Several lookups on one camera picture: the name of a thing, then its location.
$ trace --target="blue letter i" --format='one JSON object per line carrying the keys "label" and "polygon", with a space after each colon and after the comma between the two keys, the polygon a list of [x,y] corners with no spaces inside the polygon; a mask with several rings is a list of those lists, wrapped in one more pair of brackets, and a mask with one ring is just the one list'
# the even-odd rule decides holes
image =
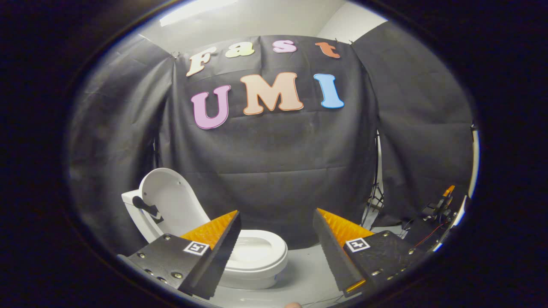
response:
{"label": "blue letter i", "polygon": [[329,74],[315,74],[314,79],[319,81],[322,87],[323,101],[325,108],[342,108],[344,102],[339,99],[337,89],[335,89],[335,76]]}

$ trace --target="foam letter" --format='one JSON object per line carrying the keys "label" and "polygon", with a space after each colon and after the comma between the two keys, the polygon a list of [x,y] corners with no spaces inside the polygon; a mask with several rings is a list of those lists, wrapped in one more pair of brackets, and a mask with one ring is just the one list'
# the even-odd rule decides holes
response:
{"label": "foam letter", "polygon": [[314,79],[319,81],[322,87],[323,101],[325,108],[342,108],[344,102],[339,99],[337,89],[335,88],[335,76],[329,74],[315,74]]}
{"label": "foam letter", "polygon": [[259,106],[259,98],[270,111],[273,111],[279,96],[282,97],[282,102],[278,106],[280,110],[302,109],[304,104],[297,95],[295,78],[297,78],[295,73],[279,73],[271,87],[260,75],[247,75],[240,78],[247,88],[247,107],[243,113],[248,116],[261,113],[264,108]]}
{"label": "foam letter", "polygon": [[225,56],[227,58],[235,58],[241,55],[250,55],[254,53],[253,43],[251,42],[241,42],[236,43],[229,47],[229,50],[226,52]]}
{"label": "foam letter", "polygon": [[214,53],[217,50],[217,47],[210,47],[201,53],[197,53],[190,57],[190,70],[186,73],[186,76],[192,76],[197,72],[200,72],[204,69],[202,62],[207,63],[211,58],[210,53]]}
{"label": "foam letter", "polygon": [[292,53],[297,50],[297,47],[293,45],[294,43],[292,41],[275,41],[272,46],[274,47],[272,50],[274,50],[277,53]]}
{"label": "foam letter", "polygon": [[202,129],[210,129],[221,126],[229,117],[229,85],[222,85],[213,93],[217,95],[219,103],[219,113],[214,118],[210,118],[206,113],[206,98],[209,95],[207,92],[202,92],[194,95],[190,100],[194,103],[194,121],[198,127]]}
{"label": "foam letter", "polygon": [[328,43],[322,42],[322,43],[316,43],[316,46],[319,46],[322,49],[322,52],[326,56],[330,56],[331,58],[340,58],[341,56],[339,54],[336,54],[332,51],[332,49],[335,49],[335,47],[329,45]]}

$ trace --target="orange foam pad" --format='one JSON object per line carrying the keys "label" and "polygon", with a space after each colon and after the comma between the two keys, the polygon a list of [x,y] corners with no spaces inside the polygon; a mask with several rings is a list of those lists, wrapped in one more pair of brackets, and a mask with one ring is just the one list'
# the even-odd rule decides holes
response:
{"label": "orange foam pad", "polygon": [[189,241],[208,244],[211,249],[213,249],[236,213],[238,213],[238,210],[234,210],[228,214],[217,217],[214,220],[182,235],[181,237]]}
{"label": "orange foam pad", "polygon": [[357,225],[349,220],[346,220],[321,208],[318,208],[318,211],[320,212],[320,214],[322,214],[323,218],[326,220],[327,224],[331,228],[331,232],[335,236],[335,239],[337,240],[341,248],[344,246],[346,241],[361,237],[368,237],[375,234],[360,225]]}

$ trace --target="finger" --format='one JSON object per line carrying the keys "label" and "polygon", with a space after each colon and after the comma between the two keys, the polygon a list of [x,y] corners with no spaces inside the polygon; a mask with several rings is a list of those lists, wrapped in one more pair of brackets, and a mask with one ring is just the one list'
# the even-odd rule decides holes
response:
{"label": "finger", "polygon": [[302,306],[301,306],[301,304],[299,304],[299,303],[293,302],[293,303],[287,304],[287,305],[285,306],[285,308],[302,308]]}

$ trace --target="ceiling light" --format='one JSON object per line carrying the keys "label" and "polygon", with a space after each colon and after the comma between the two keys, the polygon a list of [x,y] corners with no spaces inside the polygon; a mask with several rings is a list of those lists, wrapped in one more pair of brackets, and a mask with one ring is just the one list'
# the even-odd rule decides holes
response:
{"label": "ceiling light", "polygon": [[160,19],[160,26],[167,26],[174,24],[179,20],[189,18],[196,14],[222,8],[229,4],[236,2],[237,0],[194,0],[188,4],[184,4],[180,8],[169,13],[165,17]]}

